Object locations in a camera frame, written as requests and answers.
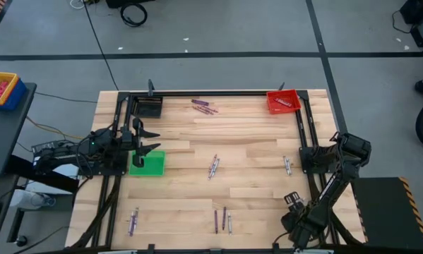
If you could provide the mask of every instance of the green box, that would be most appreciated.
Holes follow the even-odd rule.
[[[133,165],[133,155],[135,151],[131,153],[130,156],[130,167],[129,167],[129,176],[163,176],[164,175],[164,165],[165,165],[165,151],[151,151],[147,156],[143,157],[144,167],[135,167]]]

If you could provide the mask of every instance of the wooden plank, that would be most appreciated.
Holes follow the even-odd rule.
[[[311,110],[320,145],[336,127],[325,90],[309,90]],[[219,111],[205,115],[191,108],[191,99],[202,99]],[[101,92],[93,130],[112,122],[117,92]],[[308,144],[306,114],[301,110]],[[121,113],[123,121],[124,108]],[[128,177],[121,181],[113,249],[271,248],[274,238],[285,232],[280,218],[287,213],[283,197],[297,191],[310,200],[309,185],[298,155],[300,146],[294,114],[271,115],[264,96],[165,97],[161,119],[143,119],[147,131],[159,138],[166,151],[165,175]],[[221,159],[212,180],[208,167],[214,154]],[[282,157],[290,158],[288,176]],[[76,196],[66,246],[78,240],[96,213],[101,177],[94,177]],[[139,207],[138,228],[127,236],[129,215]],[[222,209],[232,213],[233,236],[222,230]],[[214,234],[214,210],[219,232]],[[335,213],[360,241],[362,228],[349,187],[335,204]],[[107,220],[102,225],[104,243]],[[282,248],[292,243],[283,237]]]

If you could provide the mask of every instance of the red container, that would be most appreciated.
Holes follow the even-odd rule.
[[[269,113],[271,114],[290,113],[301,109],[301,102],[299,102],[296,90],[267,92],[266,99],[268,100]],[[291,104],[291,107],[276,102],[274,99],[281,99],[284,102],[288,102]]]

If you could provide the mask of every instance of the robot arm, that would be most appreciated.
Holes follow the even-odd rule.
[[[323,233],[330,218],[335,216],[332,206],[350,181],[359,176],[359,168],[368,163],[371,154],[370,142],[349,133],[336,133],[330,141],[336,144],[315,147],[307,156],[311,164],[335,163],[337,167],[318,198],[304,206],[297,193],[285,196],[290,212],[282,217],[282,225],[290,233],[289,240],[300,250],[306,248],[310,239]]]
[[[146,145],[141,138],[154,138],[159,134],[149,133],[143,129],[140,119],[133,120],[134,135],[128,128],[123,127],[121,136],[115,138],[109,128],[102,128],[91,132],[79,143],[68,140],[52,141],[49,143],[32,147],[34,152],[34,170],[38,174],[45,174],[58,166],[73,164],[81,169],[85,175],[100,174],[100,167],[107,169],[117,168],[120,164],[126,167],[128,151],[136,151],[133,156],[133,164],[136,167],[143,167],[143,156],[160,144]]]

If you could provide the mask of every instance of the concrete floor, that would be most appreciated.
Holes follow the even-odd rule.
[[[13,1],[0,24],[0,55],[99,54],[85,11],[74,10],[68,3]],[[411,36],[391,27],[391,14],[403,3],[313,0],[327,52],[418,52]],[[119,12],[109,10],[105,1],[89,7],[106,54],[184,53],[185,49],[318,52],[306,0],[157,0],[143,5],[148,21],[141,28],[125,26]],[[400,16],[396,23],[407,27]],[[361,175],[408,178],[423,219],[423,146],[414,129],[423,97],[412,87],[423,79],[423,58],[335,58],[329,62],[348,131],[370,140],[373,146],[371,161]],[[282,82],[285,88],[328,89],[318,56],[122,59],[109,64],[122,90],[145,89],[149,78],[159,90],[268,89]],[[37,83],[39,92],[72,99],[95,100],[100,90],[114,89],[103,60],[0,61],[0,71],[18,73],[23,81]],[[29,116],[66,133],[85,135],[94,111],[93,104],[36,95]],[[25,123],[19,141],[30,147],[56,138],[59,136]],[[14,153],[32,159],[19,147]],[[23,224],[31,226],[20,232],[33,243],[68,225],[70,214],[28,214]],[[2,230],[0,253],[18,250],[5,243],[10,223],[7,220]],[[62,231],[28,253],[59,250],[65,237],[66,231]]]

